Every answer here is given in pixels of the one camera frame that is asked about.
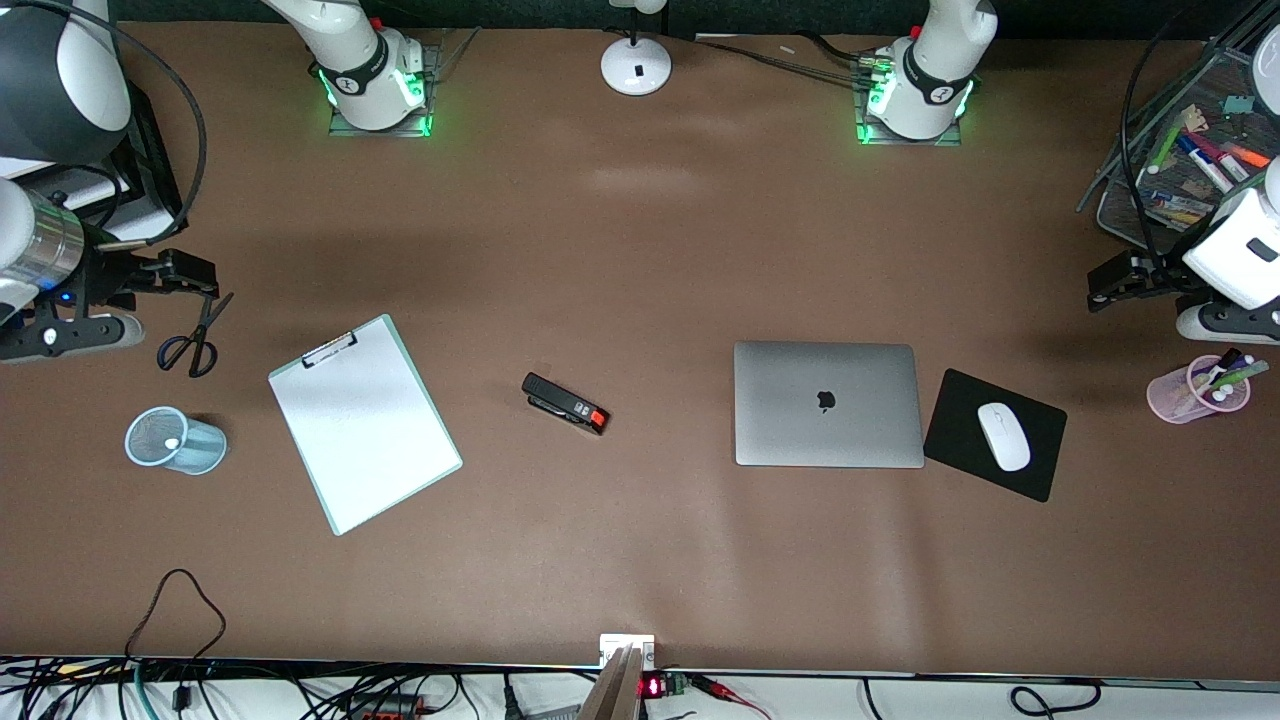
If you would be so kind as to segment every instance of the white floor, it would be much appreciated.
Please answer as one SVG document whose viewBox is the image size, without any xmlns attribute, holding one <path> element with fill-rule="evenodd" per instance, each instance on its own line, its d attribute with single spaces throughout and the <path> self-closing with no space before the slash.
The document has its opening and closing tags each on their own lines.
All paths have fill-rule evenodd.
<svg viewBox="0 0 1280 720">
<path fill-rule="evenodd" d="M 852 678 L 765 678 L 719 676 L 721 682 L 744 698 L 767 710 L 773 720 L 872 720 L 861 684 Z M 317 691 L 334 692 L 349 687 L 353 679 L 307 682 Z M 502 720 L 504 703 L 500 675 L 472 675 L 465 679 L 480 720 Z M 412 692 L 413 682 L 404 688 Z M 579 705 L 590 683 L 570 674 L 513 675 L 512 684 L 526 715 Z M 974 683 L 955 680 L 872 680 L 872 693 L 884 720 L 1001 720 L 1024 717 L 1009 701 L 1016 683 Z M 283 680 L 218 680 L 205 684 L 218 720 L 298 720 L 307 705 L 298 691 Z M 1050 703 L 1070 705 L 1088 700 L 1092 691 L 1061 685 L 1034 687 Z M 174 683 L 147 684 L 147 696 L 160 720 L 174 720 L 170 710 Z M 435 676 L 421 693 L 429 706 L 438 706 L 453 692 L 453 680 Z M 147 720 L 132 685 L 127 685 L 127 720 Z M 192 684 L 193 703 L 184 720 L 212 720 Z M 20 693 L 0 696 L 0 717 L 19 716 Z M 37 714 L 51 702 L 46 693 Z M 116 688 L 99 688 L 76 714 L 76 720 L 119 720 Z M 668 720 L 695 711 L 694 720 L 763 720 L 754 711 L 728 705 L 690 689 L 686 694 L 648 702 L 652 720 Z M 65 720 L 67 707 L 56 720 Z M 476 714 L 460 696 L 457 702 L 436 714 L 438 720 L 475 720 Z M 1280 694 L 1275 692 L 1203 691 L 1181 688 L 1107 687 L 1094 707 L 1059 720 L 1275 720 L 1280 717 Z"/>
</svg>

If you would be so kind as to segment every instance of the black mouse pad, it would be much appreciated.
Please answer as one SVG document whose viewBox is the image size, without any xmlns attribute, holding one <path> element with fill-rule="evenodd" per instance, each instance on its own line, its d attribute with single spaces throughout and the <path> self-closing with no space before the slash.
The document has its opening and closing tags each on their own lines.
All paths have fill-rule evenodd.
<svg viewBox="0 0 1280 720">
<path fill-rule="evenodd" d="M 978 407 L 988 402 L 1007 405 L 1027 434 L 1032 461 L 1021 470 L 1001 470 L 991 454 L 978 424 Z M 1053 487 L 1053 470 L 1057 469 L 1065 429 L 1065 411 L 948 369 L 942 375 L 938 404 L 933 407 L 929 434 L 924 439 L 924 456 L 1046 502 Z"/>
</svg>

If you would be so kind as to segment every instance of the pen holder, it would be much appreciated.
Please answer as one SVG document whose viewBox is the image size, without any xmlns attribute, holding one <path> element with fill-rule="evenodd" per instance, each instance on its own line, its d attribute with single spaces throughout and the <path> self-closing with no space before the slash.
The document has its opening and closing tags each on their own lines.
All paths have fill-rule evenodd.
<svg viewBox="0 0 1280 720">
<path fill-rule="evenodd" d="M 1181 425 L 1199 418 L 1219 413 L 1235 413 L 1244 407 L 1249 402 L 1248 379 L 1235 383 L 1234 392 L 1226 396 L 1222 402 L 1216 402 L 1210 392 L 1202 396 L 1196 395 L 1196 388 L 1207 382 L 1197 375 L 1208 373 L 1208 369 L 1220 359 L 1219 355 L 1202 355 L 1190 365 L 1151 380 L 1151 384 L 1147 386 L 1147 405 L 1151 406 L 1151 411 L 1166 423 Z"/>
<path fill-rule="evenodd" d="M 227 436 L 192 420 L 177 407 L 152 407 L 138 415 L 124 433 L 124 452 L 138 465 L 204 475 L 227 455 Z"/>
</svg>

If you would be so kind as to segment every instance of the black scissors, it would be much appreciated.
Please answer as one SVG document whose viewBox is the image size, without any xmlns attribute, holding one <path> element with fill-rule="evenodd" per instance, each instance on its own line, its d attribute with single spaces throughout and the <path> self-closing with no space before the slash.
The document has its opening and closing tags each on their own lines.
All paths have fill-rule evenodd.
<svg viewBox="0 0 1280 720">
<path fill-rule="evenodd" d="M 223 307 L 227 307 L 227 304 L 232 301 L 232 297 L 236 297 L 236 293 L 228 292 L 227 297 L 218 304 L 218 307 L 212 307 L 214 296 L 205 296 L 205 306 L 200 311 L 200 323 L 196 325 L 196 329 L 192 331 L 189 336 L 179 334 L 170 337 L 164 341 L 160 350 L 156 351 L 156 363 L 160 365 L 161 370 L 172 370 L 173 366 L 178 364 L 178 359 L 182 357 L 182 355 L 187 352 L 187 348 L 192 345 L 196 346 L 196 355 L 191 359 L 191 369 L 187 370 L 187 377 L 198 378 L 214 369 L 214 365 L 218 364 L 218 348 L 214 347 L 214 343 L 205 342 L 205 334 L 209 332 L 209 325 L 214 324 L 214 320 L 216 320 L 218 315 L 221 314 Z M 173 350 L 175 345 L 178 346 L 178 350 L 170 355 L 169 351 Z M 200 361 L 205 356 L 205 350 L 209 350 L 209 363 L 201 365 Z"/>
</svg>

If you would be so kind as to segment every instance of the laptop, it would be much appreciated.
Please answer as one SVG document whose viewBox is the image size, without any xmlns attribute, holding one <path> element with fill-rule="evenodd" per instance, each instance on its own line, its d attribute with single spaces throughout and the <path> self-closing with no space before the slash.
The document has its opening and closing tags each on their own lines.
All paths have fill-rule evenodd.
<svg viewBox="0 0 1280 720">
<path fill-rule="evenodd" d="M 739 342 L 739 465 L 923 468 L 915 354 L 906 345 Z"/>
</svg>

